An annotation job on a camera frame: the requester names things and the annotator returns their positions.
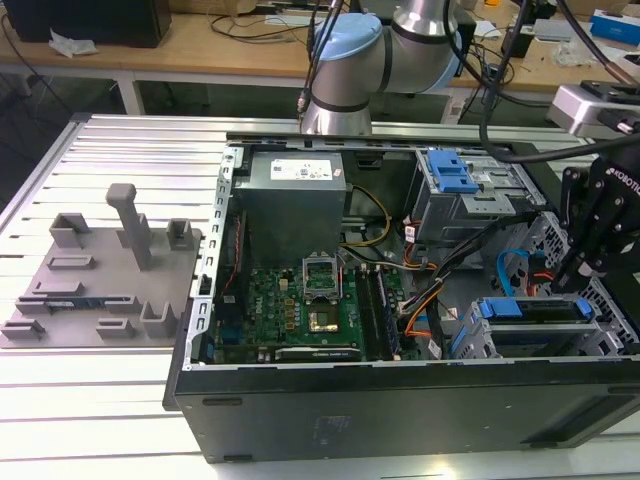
yellow wire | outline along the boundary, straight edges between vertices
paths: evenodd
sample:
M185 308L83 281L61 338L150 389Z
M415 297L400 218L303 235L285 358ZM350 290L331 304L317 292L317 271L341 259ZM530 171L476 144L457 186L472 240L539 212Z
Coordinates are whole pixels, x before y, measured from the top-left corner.
M372 240L367 240L364 242L341 243L340 245L342 247L369 247L371 245L376 245L379 242L383 241L385 238L387 238L387 235L389 235L389 232L391 231L391 217L389 216L389 212L387 212L387 209L384 208L384 205L382 204L382 202L378 200L375 197L375 195L373 195L373 193L371 193L366 188L361 187L360 185L354 185L353 189L360 190L367 197L369 197L369 199L371 199L378 206L378 208L380 208L380 210L382 210L382 213L384 214L384 219L386 221L386 225L384 227L384 230L382 231L382 234L378 238L374 238Z

desk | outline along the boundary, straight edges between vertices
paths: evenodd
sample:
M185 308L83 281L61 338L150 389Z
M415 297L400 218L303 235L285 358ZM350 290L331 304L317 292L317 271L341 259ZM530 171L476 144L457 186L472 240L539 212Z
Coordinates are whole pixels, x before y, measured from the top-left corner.
M518 7L504 1L500 7L485 7L478 2L476 13L505 27ZM256 24L238 30L241 34L263 33L281 26ZM106 78L118 82L126 112L144 114L138 81L167 81L232 85L259 85L300 88L307 71L306 50L302 44L254 45L241 43L211 32L205 15L174 14L173 23L160 46L140 49L98 45L100 53L68 59L46 44L20 42L9 32L19 51L45 76ZM305 30L298 32L305 38ZM500 41L485 40L489 48L499 49ZM527 57L514 60L515 77L508 90L522 98L550 100L558 85L583 79L609 80L600 66L562 68L551 61L554 45L534 41ZM0 33L0 71L29 74ZM465 72L441 94L450 97L443 123L457 123L460 112L476 81Z
M151 227L164 226L167 215L206 227L229 131L295 133L296 124L103 115L69 124L0 215L0 319L9 318L47 252L58 212L80 212L90 227L118 224L101 200L112 182L135 183L144 198L139 211ZM373 132L477 139L477 128L464 125L374 123ZM542 151L584 143L558 129L496 127L491 137L533 142ZM560 174L565 165L552 166ZM166 348L0 350L0 478L627 480L640 474L640 414L575 450L210 466L182 414L162 409L170 359Z

white table leg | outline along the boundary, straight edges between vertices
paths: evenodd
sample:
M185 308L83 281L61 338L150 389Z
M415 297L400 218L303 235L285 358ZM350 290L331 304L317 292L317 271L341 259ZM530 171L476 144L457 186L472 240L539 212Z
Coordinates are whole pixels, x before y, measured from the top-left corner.
M135 80L118 79L118 88L127 115L144 115L144 104L138 82Z
M464 110L464 106L469 99L468 89L452 89L449 92L449 99L444 107L442 119L440 123L457 125L460 121L460 115Z

cable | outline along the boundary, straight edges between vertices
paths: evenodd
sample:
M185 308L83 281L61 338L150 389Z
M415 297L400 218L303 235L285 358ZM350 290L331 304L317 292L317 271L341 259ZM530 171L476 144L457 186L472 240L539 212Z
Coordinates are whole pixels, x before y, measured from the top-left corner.
M227 289L229 288L229 286L231 285L231 282L233 282L233 279L236 276L236 273L238 272L238 263L240 263L240 230L242 227L242 223L240 222L240 217L236 217L236 240L235 240L235 252L236 252L236 257L233 263L233 271L231 272L231 276L229 277L229 280L227 280L227 283L225 284L224 288L220 291L220 295L218 296L218 299L221 299L224 294L227 292Z
M499 218L498 220L494 220L490 224L486 225L482 230L479 230L467 240L461 242L457 247L453 248L453 250L433 272L431 277L432 280L429 282L427 288L418 295L407 300L403 305L403 310L411 308L411 306L421 302L422 299L429 295L433 291L433 288L437 286L438 279L444 281L451 274L453 269L462 263L465 258L484 247L489 238L498 230L520 223L531 223L541 211L542 210L531 210L512 217Z
M401 265L399 263L383 262L383 261L373 260L372 258L368 258L368 257L365 257L364 255L359 254L358 252L356 252L355 250L353 250L350 247L344 247L343 246L341 248L345 252L349 253L349 255L351 255L356 260L360 260L361 262L364 262L364 263L371 263L372 265L384 265L384 266L387 266L387 267L397 268L399 270L407 270L407 271L417 271L418 270L416 268L407 267L407 266Z
M550 282L553 282L554 279L553 275L547 272L534 273L533 276L535 278L546 278Z
M329 8L329 13L327 14L324 22L322 22L320 35L318 36L319 40L317 42L314 41L312 51L309 54L309 68L307 69L307 76L304 80L304 87L302 87L302 91L300 92L300 96L298 97L297 102L298 117L300 119L300 129L302 129L302 115L304 114L304 112L306 112L311 101L313 83L318 73L318 65L320 64L322 52L324 51L324 48L329 41L329 38L331 37L331 32L333 32L333 27L338 21L338 17L340 16L340 13L342 11L343 4L344 0L338 0L338 4L335 8L333 6Z
M522 29L522 25L524 23L525 10L528 8L530 0L523 0L522 5L520 7L520 13L518 14L518 18L516 20L516 25L513 28L513 38L516 38L520 30ZM507 49L505 51L504 57L500 66L498 67L498 73L495 75L495 78L489 88L489 96L487 104L484 107L484 112L482 119L480 121L480 141L482 143L483 148L496 160L503 163L541 163L541 162L550 162L554 160L563 160L566 158L578 157L591 155L594 153L600 153L607 150L627 147L630 145L636 145L640 143L640 134L632 134L627 135L625 137L616 138L614 140L602 141L589 145L581 145L579 147L571 147L565 148L561 150L554 150L550 152L538 153L533 155L513 155L505 152L503 149L496 147L491 143L488 134L489 128L489 116L491 113L491 105L495 100L496 96L498 96L500 89L500 81L504 77L507 64L509 59L511 58L513 49L515 46L515 42L510 42L507 45Z
M320 0L316 0L313 5L313 11L311 12L311 18L309 19L309 31L307 32L307 56L309 57L309 69L307 70L307 78L311 74L311 63L313 60L313 47L316 43L316 16L318 15L318 9L320 8Z
M11 40L11 37L9 36L7 27L5 25L5 20L9 20L9 16L6 13L2 16L2 19L0 20L0 24L2 24L2 31L4 33L5 38L7 39L7 42L9 42L9 46L11 47L13 52L20 59L20 61L24 63L29 70L31 70L31 73L33 73L45 85L46 89L49 90L49 92L51 92L51 95L54 96L54 98L58 101L58 103L60 103L60 105L62 105L62 107L67 111L67 113L69 115L73 115L73 110L69 108L69 106L64 102L64 100L62 100L62 98L60 98L58 94L53 90L53 88L51 88L51 86L44 81L44 79L42 78L42 75L36 72L35 69L31 66L31 64L27 62L26 58L24 58L22 54L18 51L15 44L13 43L13 40Z
M0 147L4 147L7 150L15 153L17 156L19 156L20 158L23 158L25 160L27 160L28 162L32 163L32 164L36 164L38 163L38 160L35 158L30 157L29 155L26 155L24 153L22 153L21 151L17 150L15 147L13 147L10 143L7 143L5 141L0 140Z
M438 294L442 291L444 287L440 287L438 288L435 292L433 292L419 307L418 309L413 313L413 315L411 315L411 318L409 319L409 323L407 324L407 328L404 329L404 334L408 337L431 337L431 332L414 332L413 331L413 325L416 323L416 320L418 318L418 315L420 315L420 312L422 312L425 308L427 308L429 306L429 304L433 301L434 298L436 298L438 296Z
M475 41L472 41L471 46L475 49L475 51L473 50L469 50L469 54L476 57L478 59L478 62L480 63L480 72L483 76L486 77L487 81L491 80L491 77L488 75L489 72L489 67L490 67L490 63L487 62L486 59L486 54L487 52L492 53L493 55L497 56L498 58L502 59L502 55L499 54L498 52L487 48L486 46L477 43ZM511 69L511 77L508 80L505 80L504 82L502 82L502 86L504 87L505 85L508 85L509 83L511 83L513 81L513 79L515 78L515 69L513 68L513 65L511 65L511 63L509 63L509 67ZM482 89L482 84L478 84L478 87L475 89L473 95L471 96L471 99L467 100L464 109L462 110L462 112L460 113L460 120L462 120L465 115L467 113L469 113L469 111L471 111L471 107L473 106L473 102L476 100L476 98L478 97L478 94L480 93L480 90Z
M500 279L500 283L502 284L502 288L507 297L513 297L515 295L511 282L509 281L509 277L507 277L507 269L504 262L505 257L510 254L519 255L526 259L530 256L529 252L526 250L511 248L504 252L500 252L498 258L496 258L496 272L498 272L498 278Z
M309 92L312 91L313 89L313 82L316 79L316 75L318 74L318 65L320 64L320 59L322 58L322 53L324 52L324 48L327 45L327 42L329 41L329 38L331 37L331 32L333 32L333 27L335 26L336 22L338 21L338 17L340 16L340 12L342 11L342 5L344 4L344 0L338 0L338 5L335 7L335 9L332 9L334 11L333 16L331 16L331 11L329 11L329 15L327 15L327 18L325 20L325 23L329 24L329 22L331 22L329 24L329 27L326 31L326 34L324 32L320 33L320 45L318 47L318 50L315 52L314 54L314 59L313 59L313 68L311 70L311 78L309 80Z
M366 229L365 229L365 230L362 230L362 231L360 232L360 235L362 235L362 240L363 240L363 241L365 241L365 242L368 242L368 241L369 241L369 239L367 238L367 232L366 232ZM381 252L380 250L378 250L378 248L377 248L375 245L371 245L371 246L369 246L369 248L371 249L371 251L372 251L373 253L375 253L375 254L377 255L377 257L378 257L378 259L379 259L379 260L386 261L386 259L387 259L387 258L382 254L382 252Z
M422 268L422 264L417 264L417 263L411 263L411 260L409 259L409 254L411 253L411 250L413 250L413 247L415 246L415 243L410 243L409 246L405 249L404 251L404 255L403 255L403 260L404 260L404 264L407 267L412 267L412 268ZM436 268L438 268L438 266L435 263L427 263L427 268L426 270L435 270Z
M229 18L231 19L231 22L233 23L233 25L231 25L231 27L229 28L229 30L227 30L226 32L224 30L221 30L220 28L217 27L217 23L219 23L221 20L225 19L225 18ZM215 20L212 20L211 23L209 24L211 27L211 30L214 31L215 33L218 33L220 35L223 35L227 38L231 38L233 40L238 40L240 42L249 42L249 43L274 43L274 42L282 42L282 41L288 41L286 39L283 39L282 37L278 38L279 35L282 35L283 33L291 33L294 38L302 43L303 45L305 45L305 43L300 40L295 33L293 33L295 30L300 30L302 28L309 28L307 25L301 25L298 27L292 27L289 26L289 24L287 22L285 22L284 20L278 18L278 21L284 23L285 25L288 26L288 28L285 28L283 30L278 30L275 32L269 32L269 33L261 33L261 34L257 34L257 35L235 35L233 33L231 33L231 30L233 29L233 27L250 27L252 25L255 25L256 23L261 23L263 22L262 19L260 20L256 20L255 22L249 23L248 25L239 25L235 22L235 19L229 15L220 15L218 18L216 18Z
M380 200L378 200L369 190L367 190L366 188L361 187L359 185L354 185L353 189L354 190L360 190L367 197L369 197L369 199L371 199L371 201L373 201L373 203L375 203L378 206L378 208L380 208L380 210L382 211L382 214L384 215L384 218L385 218L385 227L384 227L384 230L382 231L382 234L380 234L380 236L378 238L374 238L372 240L367 240L367 241L364 241L364 242L341 243L340 246L342 246L342 247L370 247L372 245L373 246L379 245L380 243L384 242L384 240L387 238L387 235L389 235L389 232L391 231L391 216L389 216L389 212L387 212L387 209L384 207L382 202L380 202Z
M451 0L444 0L444 5L443 5L443 17L442 18L448 18L449 17L449 7L451 5ZM473 78L476 79L476 81L482 85L485 88L489 88L491 86L491 84L489 82L487 82L482 75L480 75L475 68L473 68L471 66L471 64L467 61L467 59L465 58L465 56L463 55L462 51L460 51L460 49L458 48L458 46L456 45L456 40L455 40L455 36L454 34L451 32L451 28L449 26L449 22L443 22L442 25L444 26L444 32L445 35L447 37L447 41L449 42L449 46L451 47L451 50L453 50L453 53L455 54L456 57L458 57L458 59L460 60L460 63L462 63L464 65L464 67L467 69L467 71L471 74L471 76ZM515 103L517 105L523 105L525 107L534 107L534 108L547 108L548 104L546 103L538 103L538 102L528 102L526 100L521 100L517 97L513 97L507 93L504 93L502 91L500 91L498 93L498 96L504 100L507 100L511 103Z
M622 68L609 60L607 56L602 53L602 50L598 48L589 34L585 32L584 29L580 26L580 23L571 13L571 10L567 6L565 0L558 0L557 3L558 8L560 8L560 11L567 19L567 22L569 22L569 25L571 25L571 28L573 28L573 31L576 32L578 37L580 37L580 40L582 40L582 43L585 44L585 46L589 49L593 56L596 57L596 59L602 64L607 73L620 83L624 83L627 85L637 85L638 82L636 82L636 80L631 75L629 75Z

gray slot holder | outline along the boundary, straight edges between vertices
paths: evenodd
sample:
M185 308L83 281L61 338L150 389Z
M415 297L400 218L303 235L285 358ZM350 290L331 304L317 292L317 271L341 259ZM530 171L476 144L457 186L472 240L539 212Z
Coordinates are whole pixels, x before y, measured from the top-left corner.
M161 315L153 313L151 304L145 302L142 307L142 313L140 314L140 322L147 331L147 335L152 338L170 337L176 333L176 327L178 325L178 319L173 314L169 302L164 304Z
M0 322L0 348L173 346L202 233L187 219L149 229L134 198L130 184L107 193L122 229L90 228L79 213L56 217L53 245Z

